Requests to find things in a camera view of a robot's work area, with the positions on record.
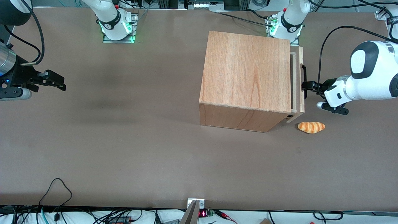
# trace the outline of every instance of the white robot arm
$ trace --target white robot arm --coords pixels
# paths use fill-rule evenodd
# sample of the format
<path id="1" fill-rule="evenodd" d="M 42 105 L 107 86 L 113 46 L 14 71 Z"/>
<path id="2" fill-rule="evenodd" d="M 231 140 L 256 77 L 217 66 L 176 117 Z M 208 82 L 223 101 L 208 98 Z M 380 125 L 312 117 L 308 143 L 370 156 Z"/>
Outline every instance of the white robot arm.
<path id="1" fill-rule="evenodd" d="M 121 40 L 132 32 L 131 12 L 116 9 L 111 0 L 83 0 L 96 14 L 104 34 Z"/>
<path id="2" fill-rule="evenodd" d="M 267 29 L 269 36 L 288 39 L 290 43 L 294 42 L 300 35 L 302 23 L 310 9 L 308 0 L 289 0 L 289 5 L 285 10 L 265 20 L 272 25 Z"/>
<path id="3" fill-rule="evenodd" d="M 352 100 L 385 100 L 398 96 L 398 45 L 367 41 L 351 54 L 351 76 L 339 77 L 324 95 L 330 107 Z"/>
<path id="4" fill-rule="evenodd" d="M 116 9 L 110 0 L 84 0 L 95 12 L 104 34 L 110 40 L 121 40 L 132 33 L 131 13 L 123 9 Z M 39 28 L 42 51 L 32 62 L 28 62 L 15 54 L 12 44 L 0 40 L 0 101 L 25 100 L 38 92 L 39 87 L 54 86 L 62 91 L 66 90 L 64 77 L 51 71 L 43 73 L 34 69 L 44 56 L 44 38 L 39 21 L 34 15 L 31 0 L 0 0 L 0 25 L 20 26 L 33 16 Z"/>

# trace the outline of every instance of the brown table surface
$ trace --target brown table surface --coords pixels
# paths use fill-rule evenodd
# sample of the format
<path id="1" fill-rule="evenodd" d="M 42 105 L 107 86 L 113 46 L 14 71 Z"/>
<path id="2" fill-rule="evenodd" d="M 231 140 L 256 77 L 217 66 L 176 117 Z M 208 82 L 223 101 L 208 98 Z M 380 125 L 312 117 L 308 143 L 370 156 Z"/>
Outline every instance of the brown table surface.
<path id="1" fill-rule="evenodd" d="M 321 98 L 309 92 L 306 113 L 268 133 L 200 126 L 208 31 L 265 35 L 261 26 L 204 10 L 153 10 L 135 44 L 103 44 L 88 8 L 35 11 L 46 47 L 36 69 L 64 76 L 67 90 L 40 87 L 30 100 L 1 102 L 0 204 L 37 204 L 60 177 L 73 192 L 67 205 L 183 208 L 200 197 L 222 209 L 398 211 L 396 100 L 350 102 L 341 116 L 317 109 Z M 311 13 L 305 24 L 309 80 L 333 28 L 386 34 L 371 13 Z M 33 20 L 15 33 L 40 46 Z M 350 54 L 366 40 L 378 38 L 334 33 L 321 81 L 349 74 Z M 35 57 L 11 42 L 18 55 Z M 300 132 L 304 121 L 326 129 Z M 44 204 L 67 195 L 56 183 Z"/>

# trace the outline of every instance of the croissant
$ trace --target croissant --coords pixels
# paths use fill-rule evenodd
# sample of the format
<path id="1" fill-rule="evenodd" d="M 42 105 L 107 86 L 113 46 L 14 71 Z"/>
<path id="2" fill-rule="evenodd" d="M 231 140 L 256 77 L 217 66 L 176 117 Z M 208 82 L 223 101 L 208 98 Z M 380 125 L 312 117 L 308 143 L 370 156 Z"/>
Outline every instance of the croissant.
<path id="1" fill-rule="evenodd" d="M 309 134 L 315 134 L 325 129 L 325 125 L 321 122 L 301 122 L 297 127 Z"/>

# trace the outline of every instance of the wood grain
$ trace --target wood grain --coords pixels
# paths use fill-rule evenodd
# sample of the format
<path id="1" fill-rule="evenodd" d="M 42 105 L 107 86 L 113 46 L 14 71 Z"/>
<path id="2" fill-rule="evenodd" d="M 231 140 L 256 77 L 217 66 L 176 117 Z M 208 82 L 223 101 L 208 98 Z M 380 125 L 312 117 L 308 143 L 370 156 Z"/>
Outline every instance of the wood grain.
<path id="1" fill-rule="evenodd" d="M 304 111 L 304 91 L 301 90 L 301 66 L 303 64 L 302 47 L 290 47 L 290 73 L 291 73 L 291 108 L 292 117 L 286 119 L 287 123 L 294 121 Z"/>
<path id="2" fill-rule="evenodd" d="M 289 41 L 209 32 L 199 101 L 291 112 Z"/>
<path id="3" fill-rule="evenodd" d="M 283 113 L 211 104 L 200 104 L 199 111 L 201 125 L 255 132 L 267 132 L 286 117 Z"/>

